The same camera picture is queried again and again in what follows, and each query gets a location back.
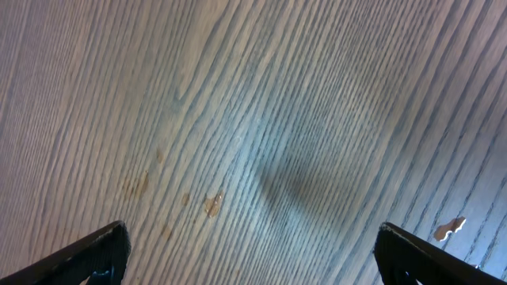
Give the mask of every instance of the wooden table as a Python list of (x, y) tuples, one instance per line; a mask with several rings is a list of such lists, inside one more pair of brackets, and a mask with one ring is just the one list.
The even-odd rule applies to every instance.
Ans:
[(122, 219), (127, 284), (381, 283), (388, 220), (507, 279), (506, 5), (1, 1), (0, 276)]

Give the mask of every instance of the wood grain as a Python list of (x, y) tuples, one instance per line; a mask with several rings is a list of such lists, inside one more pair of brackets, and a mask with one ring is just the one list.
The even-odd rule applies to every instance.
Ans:
[(125, 283), (381, 283), (388, 220), (507, 279), (506, 6), (1, 1), (0, 276), (123, 219)]

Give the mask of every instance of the black object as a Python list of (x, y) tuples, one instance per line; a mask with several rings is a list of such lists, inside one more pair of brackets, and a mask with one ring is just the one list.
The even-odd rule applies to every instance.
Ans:
[(374, 254), (386, 285), (507, 284), (389, 222), (380, 226)]
[(121, 284), (131, 246), (125, 224), (113, 222), (4, 279), (4, 284)]

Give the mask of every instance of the wooden surface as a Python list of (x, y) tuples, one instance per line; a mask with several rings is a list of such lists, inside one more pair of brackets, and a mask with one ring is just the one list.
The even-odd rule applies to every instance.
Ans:
[(127, 284), (380, 283), (388, 220), (507, 279), (506, 5), (0, 1), (0, 276), (123, 219)]

